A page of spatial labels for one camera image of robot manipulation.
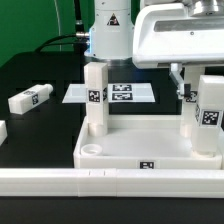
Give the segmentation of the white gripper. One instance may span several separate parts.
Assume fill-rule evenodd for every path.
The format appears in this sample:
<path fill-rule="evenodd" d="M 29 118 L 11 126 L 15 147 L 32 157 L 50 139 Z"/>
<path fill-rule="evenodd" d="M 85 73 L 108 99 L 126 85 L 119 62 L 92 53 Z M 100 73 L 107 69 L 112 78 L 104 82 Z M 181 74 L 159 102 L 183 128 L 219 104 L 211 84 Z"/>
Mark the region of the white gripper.
<path fill-rule="evenodd" d="M 224 0 L 140 0 L 132 59 L 138 68 L 170 65 L 178 98 L 189 97 L 182 65 L 224 63 Z"/>

